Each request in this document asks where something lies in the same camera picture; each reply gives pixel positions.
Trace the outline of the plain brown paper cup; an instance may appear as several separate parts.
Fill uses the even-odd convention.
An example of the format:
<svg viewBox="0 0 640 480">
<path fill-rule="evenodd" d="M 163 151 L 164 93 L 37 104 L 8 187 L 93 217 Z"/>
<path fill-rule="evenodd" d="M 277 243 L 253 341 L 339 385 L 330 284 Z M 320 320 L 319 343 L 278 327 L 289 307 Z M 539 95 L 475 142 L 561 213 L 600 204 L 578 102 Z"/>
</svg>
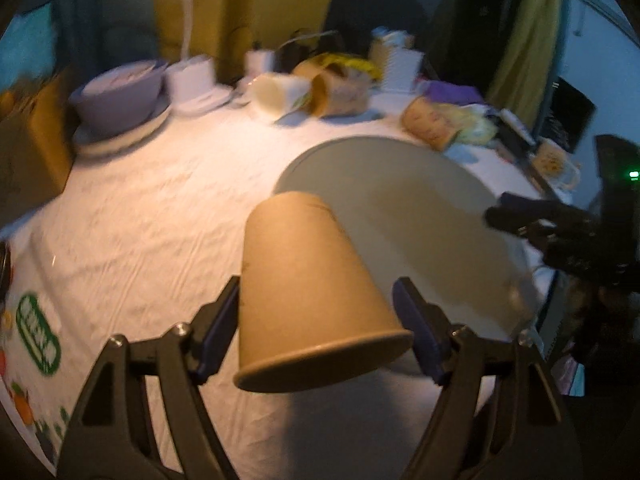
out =
<svg viewBox="0 0 640 480">
<path fill-rule="evenodd" d="M 238 388 L 335 385 L 390 364 L 412 344 L 319 196 L 285 192 L 255 207 L 244 231 Z"/>
</svg>

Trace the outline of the patterned brown cup lying right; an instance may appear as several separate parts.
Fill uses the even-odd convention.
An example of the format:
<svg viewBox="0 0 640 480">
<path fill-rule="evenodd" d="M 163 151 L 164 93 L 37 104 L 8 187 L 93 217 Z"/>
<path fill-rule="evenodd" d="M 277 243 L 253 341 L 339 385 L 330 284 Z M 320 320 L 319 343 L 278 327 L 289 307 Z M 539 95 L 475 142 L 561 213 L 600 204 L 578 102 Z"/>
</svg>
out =
<svg viewBox="0 0 640 480">
<path fill-rule="evenodd" d="M 408 133 L 438 152 L 446 151 L 458 134 L 454 123 L 424 96 L 408 104 L 400 115 L 400 123 Z"/>
</svg>

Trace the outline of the patterned brown cup lying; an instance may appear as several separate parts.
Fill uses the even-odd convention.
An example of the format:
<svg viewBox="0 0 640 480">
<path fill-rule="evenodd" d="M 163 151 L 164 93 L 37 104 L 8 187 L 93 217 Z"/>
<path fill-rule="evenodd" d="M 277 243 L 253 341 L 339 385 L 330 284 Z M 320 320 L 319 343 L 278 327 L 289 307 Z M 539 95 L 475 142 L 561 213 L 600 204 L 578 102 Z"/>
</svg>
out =
<svg viewBox="0 0 640 480">
<path fill-rule="evenodd" d="M 324 70 L 311 81 L 310 111 L 314 117 L 363 114 L 369 107 L 369 87 Z"/>
<path fill-rule="evenodd" d="M 454 123 L 424 96 L 408 104 L 400 115 L 400 123 L 408 133 L 438 152 L 446 151 L 458 134 Z"/>
</svg>

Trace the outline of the patterned brown cup rear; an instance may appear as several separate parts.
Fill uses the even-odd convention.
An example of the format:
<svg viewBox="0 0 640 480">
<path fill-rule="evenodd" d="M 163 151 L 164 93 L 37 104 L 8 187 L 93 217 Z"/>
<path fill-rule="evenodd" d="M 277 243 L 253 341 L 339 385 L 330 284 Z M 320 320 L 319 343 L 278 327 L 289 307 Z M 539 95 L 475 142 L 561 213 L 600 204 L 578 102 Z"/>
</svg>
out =
<svg viewBox="0 0 640 480">
<path fill-rule="evenodd" d="M 298 63 L 292 71 L 293 75 L 308 79 L 314 79 L 314 77 L 323 73 L 328 73 L 338 78 L 347 77 L 347 70 L 344 67 L 335 62 L 327 61 L 325 58 L 322 58 L 322 60 L 310 58 Z"/>
</svg>

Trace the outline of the white tube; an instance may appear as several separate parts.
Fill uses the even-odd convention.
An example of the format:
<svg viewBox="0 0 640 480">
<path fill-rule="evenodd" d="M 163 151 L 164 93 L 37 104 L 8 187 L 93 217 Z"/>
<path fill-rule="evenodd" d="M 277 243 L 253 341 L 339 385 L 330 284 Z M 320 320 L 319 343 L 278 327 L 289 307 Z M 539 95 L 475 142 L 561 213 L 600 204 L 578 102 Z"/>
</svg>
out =
<svg viewBox="0 0 640 480">
<path fill-rule="evenodd" d="M 507 108 L 503 108 L 499 112 L 499 117 L 520 137 L 522 138 L 529 146 L 534 146 L 536 141 L 530 134 L 526 125 L 521 122 L 521 119 L 516 116 L 512 110 L 508 110 Z"/>
</svg>

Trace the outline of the yellow tissue pack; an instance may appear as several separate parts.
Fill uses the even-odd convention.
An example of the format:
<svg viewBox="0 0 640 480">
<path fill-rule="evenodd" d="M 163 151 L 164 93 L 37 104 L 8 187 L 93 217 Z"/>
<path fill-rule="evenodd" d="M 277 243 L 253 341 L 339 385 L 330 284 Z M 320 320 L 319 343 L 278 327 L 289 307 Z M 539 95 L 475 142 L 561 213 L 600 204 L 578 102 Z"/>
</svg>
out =
<svg viewBox="0 0 640 480">
<path fill-rule="evenodd" d="M 497 134 L 497 126 L 482 113 L 469 107 L 450 105 L 445 114 L 456 129 L 454 140 L 460 144 L 484 146 Z"/>
</svg>

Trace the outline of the round grey placemat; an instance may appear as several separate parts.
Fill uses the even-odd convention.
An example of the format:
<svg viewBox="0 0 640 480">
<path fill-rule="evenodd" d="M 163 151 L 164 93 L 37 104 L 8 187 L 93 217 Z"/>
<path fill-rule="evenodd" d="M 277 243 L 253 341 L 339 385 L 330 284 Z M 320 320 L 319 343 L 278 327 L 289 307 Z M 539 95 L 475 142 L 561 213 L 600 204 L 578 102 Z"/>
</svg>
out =
<svg viewBox="0 0 640 480">
<path fill-rule="evenodd" d="M 452 322 L 492 339 L 514 338 L 535 314 L 521 298 L 533 287 L 522 243 L 484 222 L 494 194 L 441 154 L 377 136 L 338 139 L 296 157 L 273 191 L 321 197 L 384 294 L 410 278 Z"/>
</svg>

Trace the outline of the yellow curtain right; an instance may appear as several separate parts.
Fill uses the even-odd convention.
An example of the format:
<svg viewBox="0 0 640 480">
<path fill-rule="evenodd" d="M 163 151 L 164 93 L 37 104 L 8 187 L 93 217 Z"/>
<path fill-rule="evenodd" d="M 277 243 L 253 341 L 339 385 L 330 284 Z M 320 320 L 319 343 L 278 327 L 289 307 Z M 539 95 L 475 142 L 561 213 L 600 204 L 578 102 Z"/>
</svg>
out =
<svg viewBox="0 0 640 480">
<path fill-rule="evenodd" d="M 558 40 L 563 0 L 521 0 L 506 53 L 487 101 L 507 108 L 527 128 L 535 125 Z"/>
</svg>

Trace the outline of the purple cloth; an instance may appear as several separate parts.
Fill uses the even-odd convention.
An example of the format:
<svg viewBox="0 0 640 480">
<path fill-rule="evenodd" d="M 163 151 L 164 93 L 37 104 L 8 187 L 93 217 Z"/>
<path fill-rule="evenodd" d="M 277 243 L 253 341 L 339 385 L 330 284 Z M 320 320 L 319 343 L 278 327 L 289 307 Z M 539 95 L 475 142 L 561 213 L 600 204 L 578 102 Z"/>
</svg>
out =
<svg viewBox="0 0 640 480">
<path fill-rule="evenodd" d="M 432 80 L 424 92 L 424 96 L 434 103 L 454 104 L 467 106 L 471 104 L 484 104 L 485 100 L 474 87 L 459 86 L 450 82 Z"/>
</svg>

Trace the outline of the white plastic basket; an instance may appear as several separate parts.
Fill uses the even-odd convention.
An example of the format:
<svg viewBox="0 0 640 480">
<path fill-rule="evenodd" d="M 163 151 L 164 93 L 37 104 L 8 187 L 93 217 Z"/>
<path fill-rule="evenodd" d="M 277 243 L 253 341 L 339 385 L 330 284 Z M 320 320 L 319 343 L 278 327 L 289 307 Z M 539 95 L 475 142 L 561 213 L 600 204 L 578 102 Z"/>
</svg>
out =
<svg viewBox="0 0 640 480">
<path fill-rule="evenodd" d="M 414 37 L 405 30 L 377 27 L 372 30 L 369 61 L 378 69 L 378 85 L 384 92 L 411 93 L 424 53 L 414 48 Z"/>
</svg>

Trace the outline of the yellow snack bag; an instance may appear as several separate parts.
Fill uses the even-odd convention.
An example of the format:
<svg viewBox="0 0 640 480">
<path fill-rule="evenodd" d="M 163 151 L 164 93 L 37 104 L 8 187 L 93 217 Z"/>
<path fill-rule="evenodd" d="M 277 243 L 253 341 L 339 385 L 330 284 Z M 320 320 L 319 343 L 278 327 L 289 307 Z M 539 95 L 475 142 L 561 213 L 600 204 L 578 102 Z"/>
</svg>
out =
<svg viewBox="0 0 640 480">
<path fill-rule="evenodd" d="M 378 66 L 356 55 L 324 52 L 316 55 L 312 60 L 322 68 L 344 78 L 355 79 L 367 75 L 371 80 L 377 81 L 382 77 Z"/>
</svg>

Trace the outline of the white plate under bowl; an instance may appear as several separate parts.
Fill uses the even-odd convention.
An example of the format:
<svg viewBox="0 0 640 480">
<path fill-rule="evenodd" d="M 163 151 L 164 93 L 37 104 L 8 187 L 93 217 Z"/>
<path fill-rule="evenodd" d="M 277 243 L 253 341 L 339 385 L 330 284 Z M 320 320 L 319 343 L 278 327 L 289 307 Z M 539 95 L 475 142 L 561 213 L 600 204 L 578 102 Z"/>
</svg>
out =
<svg viewBox="0 0 640 480">
<path fill-rule="evenodd" d="M 73 148 L 77 155 L 90 158 L 117 155 L 134 148 L 158 133 L 167 122 L 170 112 L 171 105 L 168 96 L 161 94 L 151 116 L 143 124 L 107 139 L 99 140 L 88 126 L 81 124 L 72 136 Z"/>
</svg>

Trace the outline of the white charger plug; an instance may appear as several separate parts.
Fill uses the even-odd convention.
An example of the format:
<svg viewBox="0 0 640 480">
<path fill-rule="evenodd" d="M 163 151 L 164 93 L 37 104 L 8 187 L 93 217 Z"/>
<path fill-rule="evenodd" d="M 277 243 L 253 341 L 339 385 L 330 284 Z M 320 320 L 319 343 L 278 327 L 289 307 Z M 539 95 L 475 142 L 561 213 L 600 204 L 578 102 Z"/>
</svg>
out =
<svg viewBox="0 0 640 480">
<path fill-rule="evenodd" d="M 273 50 L 248 50 L 244 58 L 245 76 L 254 79 L 261 74 L 271 73 L 276 66 L 276 58 L 276 52 Z"/>
</svg>

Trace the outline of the white desk lamp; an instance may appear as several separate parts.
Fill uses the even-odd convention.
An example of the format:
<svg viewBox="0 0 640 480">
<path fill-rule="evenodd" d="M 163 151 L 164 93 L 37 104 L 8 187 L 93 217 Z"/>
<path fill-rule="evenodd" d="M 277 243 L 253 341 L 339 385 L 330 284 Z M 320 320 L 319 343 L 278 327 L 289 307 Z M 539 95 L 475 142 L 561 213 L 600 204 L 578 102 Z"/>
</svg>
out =
<svg viewBox="0 0 640 480">
<path fill-rule="evenodd" d="M 212 58 L 191 54 L 193 0 L 181 0 L 181 7 L 180 58 L 166 68 L 165 86 L 174 113 L 183 117 L 200 117 L 228 104 L 233 90 L 225 84 L 218 84 Z"/>
</svg>

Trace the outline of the teal curtain left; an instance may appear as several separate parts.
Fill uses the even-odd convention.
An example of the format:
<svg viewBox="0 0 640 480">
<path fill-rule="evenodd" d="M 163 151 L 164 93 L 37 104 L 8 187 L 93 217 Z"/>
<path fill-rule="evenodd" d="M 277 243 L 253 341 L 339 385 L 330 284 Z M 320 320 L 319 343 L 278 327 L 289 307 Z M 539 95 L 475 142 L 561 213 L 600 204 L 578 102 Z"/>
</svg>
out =
<svg viewBox="0 0 640 480">
<path fill-rule="evenodd" d="M 82 82 L 160 57 L 153 0 L 58 0 L 58 8 L 70 64 Z"/>
</svg>

